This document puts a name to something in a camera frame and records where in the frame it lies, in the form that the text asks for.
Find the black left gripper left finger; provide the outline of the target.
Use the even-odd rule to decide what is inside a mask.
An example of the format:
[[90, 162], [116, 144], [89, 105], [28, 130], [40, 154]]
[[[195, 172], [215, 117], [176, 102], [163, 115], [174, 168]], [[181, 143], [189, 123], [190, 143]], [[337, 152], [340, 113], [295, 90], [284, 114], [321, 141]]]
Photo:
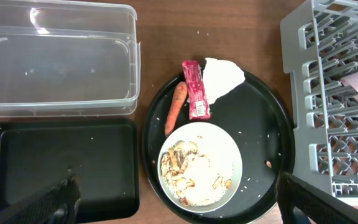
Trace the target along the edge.
[[81, 201], [73, 174], [0, 211], [0, 224], [75, 224]]

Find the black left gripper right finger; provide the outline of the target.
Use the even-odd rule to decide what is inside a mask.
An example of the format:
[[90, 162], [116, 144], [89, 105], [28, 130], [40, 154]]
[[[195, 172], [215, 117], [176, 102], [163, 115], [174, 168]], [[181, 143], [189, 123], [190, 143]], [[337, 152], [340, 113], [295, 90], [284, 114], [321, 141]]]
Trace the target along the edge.
[[279, 173], [275, 198], [284, 223], [358, 224], [358, 209], [288, 172]]

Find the white plate with food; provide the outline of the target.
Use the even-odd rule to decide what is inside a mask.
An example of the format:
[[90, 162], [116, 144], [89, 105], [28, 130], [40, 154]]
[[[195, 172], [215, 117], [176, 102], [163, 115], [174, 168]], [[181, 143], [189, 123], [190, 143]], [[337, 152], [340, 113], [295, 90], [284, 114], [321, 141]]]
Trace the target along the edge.
[[158, 155], [157, 176], [164, 194], [178, 208], [212, 212], [227, 204], [240, 186], [240, 150], [223, 128], [189, 123], [166, 138]]

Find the red snack wrapper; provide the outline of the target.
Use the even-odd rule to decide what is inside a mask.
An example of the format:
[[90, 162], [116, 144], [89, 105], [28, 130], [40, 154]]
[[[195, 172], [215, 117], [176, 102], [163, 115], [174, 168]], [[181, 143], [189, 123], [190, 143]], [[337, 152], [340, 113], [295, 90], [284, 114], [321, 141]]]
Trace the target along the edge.
[[210, 119], [211, 113], [199, 63], [195, 60], [184, 60], [182, 67], [188, 87], [190, 119]]

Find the orange carrot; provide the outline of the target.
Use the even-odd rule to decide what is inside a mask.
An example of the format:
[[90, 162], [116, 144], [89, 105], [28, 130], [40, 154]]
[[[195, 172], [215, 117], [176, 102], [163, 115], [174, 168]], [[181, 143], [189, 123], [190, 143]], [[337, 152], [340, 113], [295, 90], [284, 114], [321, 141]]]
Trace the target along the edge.
[[180, 82], [173, 92], [172, 102], [165, 122], [165, 135], [168, 137], [173, 132], [178, 114], [188, 94], [186, 82]]

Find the white napkin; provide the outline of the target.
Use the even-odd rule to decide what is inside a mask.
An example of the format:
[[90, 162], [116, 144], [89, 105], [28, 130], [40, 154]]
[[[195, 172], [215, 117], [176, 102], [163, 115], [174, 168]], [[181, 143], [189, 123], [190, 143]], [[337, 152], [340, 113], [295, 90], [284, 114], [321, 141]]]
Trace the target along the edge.
[[216, 58], [205, 58], [203, 84], [209, 105], [238, 85], [244, 83], [244, 71], [234, 62]]

